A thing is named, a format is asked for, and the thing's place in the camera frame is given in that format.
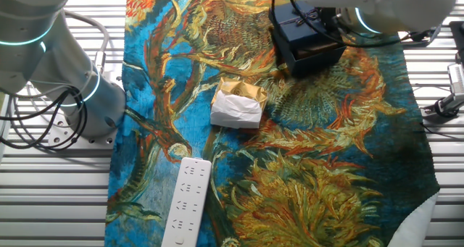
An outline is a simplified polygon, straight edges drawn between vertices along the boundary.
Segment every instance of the white power strip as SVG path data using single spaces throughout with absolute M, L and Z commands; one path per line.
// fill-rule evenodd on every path
M 195 247 L 210 183 L 211 162 L 182 159 L 161 247 Z

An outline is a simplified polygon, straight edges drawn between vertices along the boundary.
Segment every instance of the teal light ring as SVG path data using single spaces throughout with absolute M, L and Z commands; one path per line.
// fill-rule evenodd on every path
M 373 30 L 367 24 L 365 24 L 363 18 L 361 17 L 361 11 L 360 11 L 359 8 L 355 8 L 355 10 L 356 10 L 357 19 L 360 21 L 361 25 L 364 26 L 364 28 L 366 28 L 367 30 L 369 30 L 372 33 L 381 33 L 381 32 L 378 32 L 377 30 Z
M 100 85 L 100 73 L 97 73 L 96 76 L 97 76 L 97 79 L 96 79 L 95 88 L 92 90 L 92 92 L 90 92 L 90 94 L 85 99 L 82 100 L 82 102 L 86 102 L 87 100 L 89 100 L 96 93 L 96 90 L 99 88 L 99 85 Z M 77 104 L 76 103 L 74 103 L 74 104 L 63 104 L 61 106 L 77 106 Z
M 0 41 L 0 45 L 6 45 L 6 46 L 21 46 L 21 45 L 26 45 L 26 44 L 29 44 L 29 43 L 33 43 L 35 41 L 38 41 L 40 39 L 42 39 L 47 33 L 49 33 L 49 31 L 51 30 L 51 27 L 45 32 L 43 33 L 42 35 L 40 35 L 39 37 L 37 38 L 34 38 L 30 41 L 23 41 L 23 42 L 8 42 L 8 41 Z

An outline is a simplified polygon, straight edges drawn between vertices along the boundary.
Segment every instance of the gold foil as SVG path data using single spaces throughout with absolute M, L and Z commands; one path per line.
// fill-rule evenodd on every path
M 211 105 L 216 101 L 216 95 L 219 91 L 224 94 L 233 94 L 237 96 L 244 96 L 248 99 L 254 99 L 260 103 L 261 109 L 264 111 L 266 101 L 268 100 L 268 93 L 264 88 L 245 83 L 240 80 L 232 80 L 230 78 L 222 77 L 216 88 L 215 96 L 212 97 Z

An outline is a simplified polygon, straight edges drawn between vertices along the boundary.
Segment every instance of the black box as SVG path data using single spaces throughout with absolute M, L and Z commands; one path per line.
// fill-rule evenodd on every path
M 298 1 L 297 4 L 305 13 L 314 10 L 314 7 L 303 1 Z M 316 33 L 301 20 L 291 4 L 275 8 L 277 23 L 273 21 L 271 13 L 269 18 L 274 24 L 275 42 L 294 77 L 301 78 L 313 71 L 336 64 L 346 48 Z M 313 20 L 312 23 L 318 30 L 327 33 L 319 19 Z

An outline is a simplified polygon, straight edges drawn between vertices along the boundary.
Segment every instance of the black cable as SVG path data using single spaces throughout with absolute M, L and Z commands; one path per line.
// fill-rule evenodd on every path
M 79 90 L 75 89 L 74 88 L 74 91 L 72 91 L 72 95 L 75 95 L 78 93 Z M 88 115 L 87 115 L 87 107 L 85 105 L 85 102 L 83 102 L 82 100 L 82 96 L 79 94 L 78 96 L 74 96 L 74 99 L 75 99 L 75 102 L 76 104 L 78 105 L 78 108 L 80 108 L 81 106 L 83 107 L 83 110 L 80 110 L 79 112 L 79 120 L 78 120 L 78 124 L 77 124 L 77 128 L 74 130 L 74 132 L 64 141 L 62 141 L 61 143 L 58 143 L 57 145 L 54 145 L 54 146 L 45 146 L 43 144 L 41 144 L 41 140 L 39 139 L 35 139 L 32 134 L 29 133 L 28 129 L 24 126 L 24 124 L 22 123 L 22 120 L 19 120 L 19 123 L 20 123 L 20 127 L 26 132 L 26 134 L 30 137 L 30 139 L 32 141 L 38 141 L 39 144 L 36 145 L 35 147 L 36 148 L 43 148 L 43 149 L 46 149 L 46 150 L 51 150 L 51 151 L 61 151 L 61 150 L 65 150 L 67 148 L 69 148 L 70 146 L 72 146 L 74 143 L 77 142 L 77 139 L 82 135 L 82 132 L 84 131 L 85 127 L 86 127 L 86 124 L 87 124 L 87 118 L 88 118 Z M 19 115 L 19 110 L 17 108 L 17 103 L 14 103 L 14 109 L 17 113 L 17 115 Z M 26 138 L 24 138 L 18 131 L 17 131 L 18 135 L 21 137 L 21 139 L 23 141 L 27 141 Z M 65 145 L 68 141 L 71 141 L 71 143 L 67 146 L 65 146 L 64 148 L 57 148 L 57 147 L 60 147 L 60 146 L 63 146 Z
M 343 41 L 340 41 L 339 39 L 337 38 L 334 38 L 332 36 L 330 36 L 329 34 L 327 33 L 324 33 L 323 31 L 317 29 L 314 25 L 312 25 L 311 22 L 309 22 L 307 20 L 307 18 L 303 15 L 302 11 L 298 8 L 297 6 L 297 3 L 295 2 L 295 0 L 290 0 L 290 3 L 291 5 L 293 6 L 293 8 L 295 9 L 295 12 L 301 17 L 301 19 L 304 21 L 304 23 L 306 23 L 306 25 L 308 25 L 311 29 L 313 29 L 316 33 L 319 33 L 323 36 L 325 36 L 326 38 L 338 43 L 338 44 L 341 44 L 341 45 L 345 45 L 345 46 L 349 46 L 349 47 L 354 47 L 354 48 L 380 48 L 380 47 L 384 47 L 384 46 L 389 46 L 389 45 L 393 45 L 393 44 L 396 44 L 396 43 L 400 43 L 401 41 L 404 41 L 404 40 L 407 40 L 408 38 L 411 38 L 412 35 L 408 34 L 406 35 L 404 38 L 401 38 L 399 40 L 395 40 L 395 41 L 387 41 L 387 42 L 384 42 L 384 43 L 375 43 L 375 44 L 350 44 L 350 43 L 345 43 Z M 276 0 L 272 0 L 271 1 L 271 14 L 273 16 L 273 19 L 275 21 L 275 23 L 277 23 L 277 20 L 276 20 L 276 14 L 275 14 L 275 7 L 276 7 Z
M 69 91 L 64 91 L 61 95 L 59 95 L 58 99 L 55 99 L 50 105 L 48 105 L 45 109 L 42 109 L 39 112 L 30 114 L 30 115 L 25 116 L 25 117 L 2 117 L 2 116 L 0 116 L 0 120 L 6 120 L 6 121 L 9 121 L 9 120 L 14 120 L 14 121 L 16 121 L 16 120 L 29 120 L 31 118 L 40 116 L 41 114 L 43 114 L 43 113 L 47 112 L 49 109 L 51 109 L 54 105 L 57 105 L 60 101 L 61 101 L 61 104 L 63 104 L 63 102 L 65 102 L 65 99 L 66 99 L 67 95 L 69 95 L 69 93 L 70 93 Z M 11 97 L 15 97 L 14 94 L 7 94 L 7 95 L 9 95 Z
M 8 105 L 8 107 L 11 106 L 11 101 L 12 101 L 12 99 L 13 99 L 12 97 L 9 98 L 9 105 Z M 63 97 L 61 100 L 59 100 L 59 101 L 57 102 L 57 107 L 60 107 L 60 106 L 63 104 L 63 102 L 65 101 L 65 99 L 66 99 L 66 96 Z M 55 110 L 55 112 L 54 112 L 53 115 L 51 116 L 50 123 L 52 123 L 52 122 L 54 121 L 54 119 L 55 119 L 55 117 L 57 116 L 57 114 L 58 114 L 58 111 Z M 16 119 L 13 118 L 13 117 L 11 117 L 11 118 L 6 118 L 6 119 L 7 119 L 7 120 L 10 120 L 10 121 L 16 120 Z M 28 149 L 28 148 L 32 148 L 32 147 L 34 147 L 34 146 L 37 146 L 37 145 L 48 135 L 50 129 L 51 129 L 51 125 L 49 125 L 49 126 L 45 129 L 45 131 L 43 132 L 43 134 L 42 134 L 37 140 L 35 140 L 35 141 L 33 141 L 32 143 L 30 143 L 30 144 L 28 144 L 28 145 L 25 145 L 25 146 L 15 145 L 15 144 L 10 143 L 9 141 L 5 140 L 5 139 L 2 138 L 2 137 L 0 137 L 0 142 L 2 142 L 3 144 L 5 144 L 6 146 L 9 146 L 9 147 L 15 148 L 15 149 Z
M 77 142 L 77 139 L 82 135 L 82 133 L 83 133 L 85 127 L 86 127 L 87 119 L 88 119 L 88 112 L 87 112 L 87 107 L 85 105 L 85 102 L 83 102 L 83 98 L 79 94 L 79 90 L 77 88 L 70 89 L 66 93 L 73 95 L 73 98 L 75 99 L 75 102 L 76 102 L 76 104 L 78 105 L 79 108 L 81 106 L 83 107 L 83 110 L 80 110 L 80 113 L 79 113 L 79 120 L 78 120 L 78 125 L 77 125 L 78 128 L 76 128 L 76 130 L 74 130 L 73 134 L 70 135 L 70 137 L 68 137 L 68 139 L 66 139 L 65 141 L 63 141 L 61 143 L 58 143 L 57 145 L 54 145 L 54 146 L 45 146 L 45 145 L 43 145 L 41 143 L 43 141 L 43 139 L 45 138 L 45 136 L 48 135 L 48 132 L 51 129 L 51 127 L 53 125 L 54 118 L 56 117 L 56 115 L 57 115 L 57 113 L 59 111 L 59 106 L 62 104 L 62 102 L 64 102 L 64 100 L 66 98 L 66 97 L 64 97 L 63 100 L 58 103 L 58 106 L 54 110 L 54 113 L 52 115 L 52 119 L 50 120 L 49 125 L 47 126 L 47 129 L 41 135 L 41 137 L 34 138 L 32 136 L 32 134 L 28 131 L 28 129 L 24 126 L 24 123 L 22 122 L 22 118 L 19 118 L 18 122 L 20 123 L 20 127 L 26 132 L 26 134 L 30 137 L 30 139 L 33 142 L 29 143 L 26 146 L 18 146 L 18 145 L 15 145 L 13 143 L 10 143 L 10 142 L 8 142 L 8 141 L 6 141 L 4 139 L 0 139 L 0 142 L 4 143 L 5 145 L 10 146 L 12 148 L 16 148 L 16 149 L 26 149 L 26 148 L 35 147 L 35 148 L 37 148 L 39 150 L 45 149 L 45 150 L 50 150 L 50 151 L 61 151 L 61 150 L 65 150 L 65 149 L 71 147 L 75 142 Z M 11 112 L 9 112 L 9 110 L 11 109 L 11 103 L 12 102 L 14 104 L 14 109 L 16 111 L 17 116 L 19 116 L 19 114 L 20 114 L 19 110 L 18 110 L 17 102 L 13 99 L 13 97 L 10 97 L 9 104 L 8 104 L 8 110 L 7 110 L 7 116 L 10 118 L 10 121 L 12 123 L 12 127 L 14 128 L 16 133 L 19 135 L 19 137 L 23 141 L 25 141 L 27 143 L 28 139 L 20 134 L 19 130 L 17 129 L 16 124 L 13 121 L 14 118 L 11 118 Z M 68 144 L 67 146 L 65 146 L 64 148 L 57 148 L 57 147 L 65 145 L 68 141 L 71 141 L 71 143 Z
M 425 129 L 426 129 L 429 133 L 431 133 L 431 134 L 442 135 L 442 136 L 447 137 L 447 138 L 460 139 L 460 138 L 456 138 L 456 137 L 454 137 L 454 136 L 452 136 L 452 135 L 446 135 L 446 134 L 443 134 L 443 133 L 434 132 L 434 131 L 432 131 L 432 130 L 429 130 L 429 128 L 426 127 L 422 122 L 419 123 L 419 125 L 421 125 L 423 128 L 425 128 Z

